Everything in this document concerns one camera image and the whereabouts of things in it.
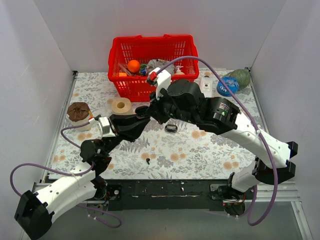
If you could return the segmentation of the black oval charging case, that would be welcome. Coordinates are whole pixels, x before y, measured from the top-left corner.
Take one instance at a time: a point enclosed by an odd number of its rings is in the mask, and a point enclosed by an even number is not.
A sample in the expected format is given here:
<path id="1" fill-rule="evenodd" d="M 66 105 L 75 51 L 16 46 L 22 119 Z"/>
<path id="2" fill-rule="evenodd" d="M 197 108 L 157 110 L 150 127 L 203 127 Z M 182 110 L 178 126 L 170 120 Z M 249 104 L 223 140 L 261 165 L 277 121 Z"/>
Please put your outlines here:
<path id="1" fill-rule="evenodd" d="M 168 133 L 176 133 L 178 131 L 178 126 L 175 124 L 167 124 L 164 130 Z"/>

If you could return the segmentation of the black gold-trimmed charging case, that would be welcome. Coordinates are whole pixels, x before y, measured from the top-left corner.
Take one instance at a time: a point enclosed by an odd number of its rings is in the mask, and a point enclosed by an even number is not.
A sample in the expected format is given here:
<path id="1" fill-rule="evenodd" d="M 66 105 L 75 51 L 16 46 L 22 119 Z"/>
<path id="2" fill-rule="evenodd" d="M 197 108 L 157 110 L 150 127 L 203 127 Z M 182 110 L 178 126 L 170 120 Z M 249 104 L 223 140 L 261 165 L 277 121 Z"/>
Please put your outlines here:
<path id="1" fill-rule="evenodd" d="M 148 110 L 148 106 L 139 106 L 135 109 L 135 114 L 137 118 L 146 118 L 148 115 L 146 111 Z"/>

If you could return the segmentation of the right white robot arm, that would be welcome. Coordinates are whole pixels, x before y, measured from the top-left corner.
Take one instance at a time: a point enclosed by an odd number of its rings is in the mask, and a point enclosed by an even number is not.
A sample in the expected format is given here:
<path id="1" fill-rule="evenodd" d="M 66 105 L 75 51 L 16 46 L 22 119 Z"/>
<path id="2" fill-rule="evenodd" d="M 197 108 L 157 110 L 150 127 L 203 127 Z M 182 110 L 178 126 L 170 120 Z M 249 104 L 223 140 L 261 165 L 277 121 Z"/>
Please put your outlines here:
<path id="1" fill-rule="evenodd" d="M 255 155 L 255 160 L 240 172 L 230 175 L 227 195 L 237 199 L 249 188 L 264 183 L 274 185 L 292 179 L 296 165 L 290 161 L 298 153 L 294 141 L 281 142 L 261 129 L 255 129 L 240 109 L 222 97 L 205 97 L 195 82 L 179 79 L 150 81 L 156 91 L 150 94 L 146 114 L 160 124 L 169 119 L 196 125 L 200 130 L 232 140 Z"/>

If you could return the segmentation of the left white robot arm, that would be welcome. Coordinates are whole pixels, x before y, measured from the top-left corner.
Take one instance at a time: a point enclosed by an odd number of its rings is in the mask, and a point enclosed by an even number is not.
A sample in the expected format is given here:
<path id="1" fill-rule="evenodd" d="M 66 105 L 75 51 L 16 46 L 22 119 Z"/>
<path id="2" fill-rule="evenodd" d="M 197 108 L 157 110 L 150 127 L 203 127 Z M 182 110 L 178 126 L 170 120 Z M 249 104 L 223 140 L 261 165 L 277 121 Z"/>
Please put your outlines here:
<path id="1" fill-rule="evenodd" d="M 84 200 L 101 200 L 107 183 L 100 176 L 111 162 L 110 152 L 122 141 L 134 142 L 140 137 L 150 117 L 138 114 L 96 117 L 101 138 L 89 139 L 80 145 L 82 161 L 70 172 L 36 192 L 20 194 L 14 214 L 24 232 L 38 240 L 63 213 Z"/>

